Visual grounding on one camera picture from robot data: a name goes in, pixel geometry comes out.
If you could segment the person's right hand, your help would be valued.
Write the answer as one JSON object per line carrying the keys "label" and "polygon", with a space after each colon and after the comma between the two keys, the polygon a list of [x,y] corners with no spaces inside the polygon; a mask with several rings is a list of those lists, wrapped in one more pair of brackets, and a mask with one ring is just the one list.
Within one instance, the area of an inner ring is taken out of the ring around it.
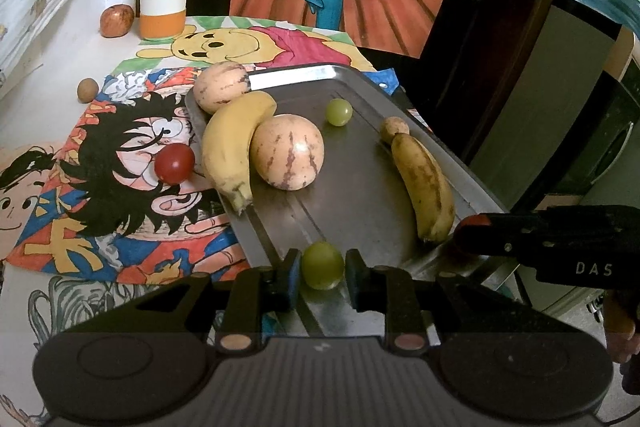
{"label": "person's right hand", "polygon": [[616,363],[627,363],[639,353],[639,335],[634,320],[618,305],[613,295],[603,303],[606,349]]}

